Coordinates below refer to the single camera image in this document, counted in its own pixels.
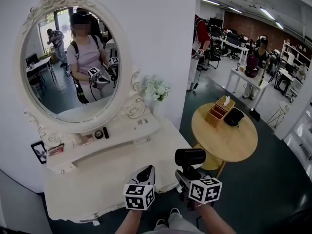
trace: picture frame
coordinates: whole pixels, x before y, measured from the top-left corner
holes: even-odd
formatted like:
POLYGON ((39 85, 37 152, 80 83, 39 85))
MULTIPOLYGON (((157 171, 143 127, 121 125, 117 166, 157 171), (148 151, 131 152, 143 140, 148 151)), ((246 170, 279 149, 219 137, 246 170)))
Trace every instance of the picture frame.
POLYGON ((30 145, 41 164, 47 162, 47 150, 42 141, 30 145))

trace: oval mirror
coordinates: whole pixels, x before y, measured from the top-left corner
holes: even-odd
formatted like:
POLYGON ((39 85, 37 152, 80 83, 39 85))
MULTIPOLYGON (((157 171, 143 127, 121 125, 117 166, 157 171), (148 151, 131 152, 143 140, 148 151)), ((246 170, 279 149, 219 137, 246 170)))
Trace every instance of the oval mirror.
POLYGON ((118 49, 97 15, 64 7, 29 33, 22 59, 35 101, 51 116, 85 122, 105 111, 118 87, 118 49))

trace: white vanity table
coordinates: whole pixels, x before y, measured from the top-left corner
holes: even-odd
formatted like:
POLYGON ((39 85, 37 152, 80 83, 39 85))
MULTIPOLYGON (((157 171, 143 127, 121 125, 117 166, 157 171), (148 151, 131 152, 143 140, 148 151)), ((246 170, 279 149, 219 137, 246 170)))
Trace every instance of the white vanity table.
POLYGON ((38 127, 47 150, 64 144, 64 152, 47 155, 44 192, 49 216, 76 223, 92 221, 123 207, 123 186, 136 170, 153 165, 159 193, 177 185, 175 152, 190 148, 168 119, 157 120, 140 94, 131 51, 123 29, 96 0, 39 0, 30 9, 16 41, 15 78, 31 122, 38 127), (118 79, 112 95, 68 111, 54 114, 34 95, 25 70, 25 46, 30 31, 46 15, 64 7, 81 7, 97 15, 114 38, 119 59, 118 79), (83 145, 85 136, 101 137, 83 145))

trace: ceiling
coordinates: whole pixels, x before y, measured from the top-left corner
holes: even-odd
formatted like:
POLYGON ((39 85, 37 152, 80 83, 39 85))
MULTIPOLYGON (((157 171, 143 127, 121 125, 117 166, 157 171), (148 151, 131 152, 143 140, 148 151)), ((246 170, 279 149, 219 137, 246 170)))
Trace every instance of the ceiling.
POLYGON ((266 9, 275 21, 283 25, 287 33, 304 40, 312 45, 312 8, 301 0, 212 0, 220 3, 226 10, 233 7, 244 15, 264 21, 273 26, 274 20, 269 19, 259 8, 266 9))

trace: ceiling light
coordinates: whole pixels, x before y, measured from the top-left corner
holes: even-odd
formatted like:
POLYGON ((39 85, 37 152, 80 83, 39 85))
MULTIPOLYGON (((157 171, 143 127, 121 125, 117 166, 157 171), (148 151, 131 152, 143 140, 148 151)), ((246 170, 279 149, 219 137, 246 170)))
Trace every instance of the ceiling light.
POLYGON ((277 24, 278 27, 280 27, 281 29, 284 29, 282 25, 280 25, 278 22, 275 22, 275 23, 277 24))
POLYGON ((232 7, 229 7, 229 9, 234 10, 234 11, 236 11, 236 12, 238 12, 238 13, 242 13, 241 11, 236 10, 236 9, 234 9, 234 8, 232 8, 232 7))
POLYGON ((220 3, 217 3, 217 2, 213 2, 213 1, 210 1, 210 0, 202 0, 204 2, 209 2, 209 3, 212 3, 214 5, 220 5, 220 3))
POLYGON ((260 10, 261 10, 264 14, 266 14, 269 18, 275 20, 274 17, 272 17, 272 16, 270 15, 270 13, 267 12, 265 9, 260 8, 260 10))

